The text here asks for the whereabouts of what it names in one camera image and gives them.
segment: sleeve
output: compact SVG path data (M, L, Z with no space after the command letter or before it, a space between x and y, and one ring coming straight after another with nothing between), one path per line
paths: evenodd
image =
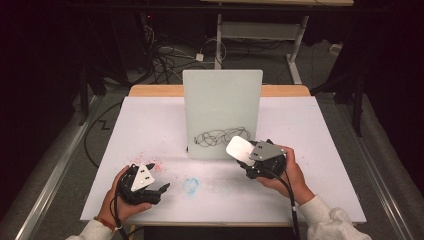
M110 240L114 233L101 222L91 220L79 236L70 236L67 240Z
M299 206L308 223L308 240L349 239L371 240L371 237L353 227L347 213L341 208L330 209L320 196Z

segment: floor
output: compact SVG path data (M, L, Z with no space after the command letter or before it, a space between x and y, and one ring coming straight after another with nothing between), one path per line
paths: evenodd
M290 53L292 43L225 43L228 46L227 56L223 60L224 68L259 68L264 71L264 84L292 84L284 58L285 54ZM337 59L328 52L330 46L330 43L323 41L300 48L296 65L303 84L309 89L326 81ZM214 60L211 50L206 48L203 49L206 57L204 63L193 63L192 58L199 49L184 43L164 45L160 52L168 54L168 78L166 74L160 74L162 67L158 62L155 63L158 72L141 84L181 84L180 71L183 69L213 68L213 64L207 63ZM131 80L142 74L137 70L128 72ZM85 223L79 221L79 217L97 171L92 162L98 164L101 161L119 114L119 107L115 105L128 94L128 89L117 86L114 81L106 79L105 82L107 93L103 97L91 95L91 114L83 126L78 126L81 113L78 110L79 101L75 100L74 117L33 171L3 219L0 239L65 239L79 234L83 229ZM422 196L402 167L366 96L361 122L362 138L358 138L350 126L351 105L336 105L331 93L320 93L316 97L367 217L367 223L357 228L373 239L419 239L424 236ZM103 123L106 125L102 127L98 120L105 120ZM246 239L246 234L252 235L249 234L251 229L245 229L244 236L240 234L243 229L233 229L237 234L219 228L204 229L199 233L199 229L190 228L143 230L146 239L154 236L156 240L169 239L171 231L178 231L184 236L180 238L177 237L180 235L174 234L171 235L172 239ZM261 229L260 232L262 236L273 239L278 229ZM141 239L139 235L135 235L134 239ZM306 239L305 227L301 229L301 236ZM120 236L117 234L114 239L120 239Z

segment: blue ink smudge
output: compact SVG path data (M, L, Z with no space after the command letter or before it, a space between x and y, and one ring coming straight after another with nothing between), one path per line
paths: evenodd
M196 192L198 186L199 181L195 178L190 178L185 180L183 184L183 189L187 194L193 195Z

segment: person's left hand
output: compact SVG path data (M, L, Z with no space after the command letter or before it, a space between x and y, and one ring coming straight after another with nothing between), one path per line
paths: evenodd
M118 184L119 178L128 169L129 169L129 166L126 166L118 173L118 175L116 175L115 180L113 181L113 184L112 184L112 188L106 193L105 199L103 200L102 208L100 209L100 212L97 215L97 218L107 221L108 223L113 224L113 226L116 225L115 219L113 218L111 213L111 211L112 212L114 211L114 207L113 207L114 203L112 203L112 208L110 207L111 206L110 204L113 198L115 197L115 190L116 190L116 186ZM131 205L123 201L121 197L118 196L118 217L121 220L121 224L124 224L124 222L132 215L146 211L150 209L151 207L152 207L151 203L141 203L139 205Z

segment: table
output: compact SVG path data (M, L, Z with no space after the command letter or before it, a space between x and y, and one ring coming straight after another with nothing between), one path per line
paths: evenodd
M235 161L187 157L181 90L181 85L132 88L122 105L81 220L90 220L98 212L111 176L124 165L154 162L152 175L158 186L167 182L171 186L158 205L128 219L128 224L290 226L289 200L248 179ZM316 100L308 95L304 86L263 86L257 138L294 147L308 185L330 206L344 208L353 222L365 222ZM284 134L277 131L282 127ZM305 221L303 216L299 216L299 221Z
M203 0L208 2L244 3L244 4L274 4L274 5L304 5L304 6L352 6L353 0ZM296 67L296 56L302 43L303 34L306 30L309 16L303 16L300 24L275 24L253 22L227 22L222 20L222 14L218 14L216 34L216 57L215 69L222 67L221 45L222 38L250 38L271 40L294 40L293 51L286 55L286 60L294 84L302 84L299 71Z

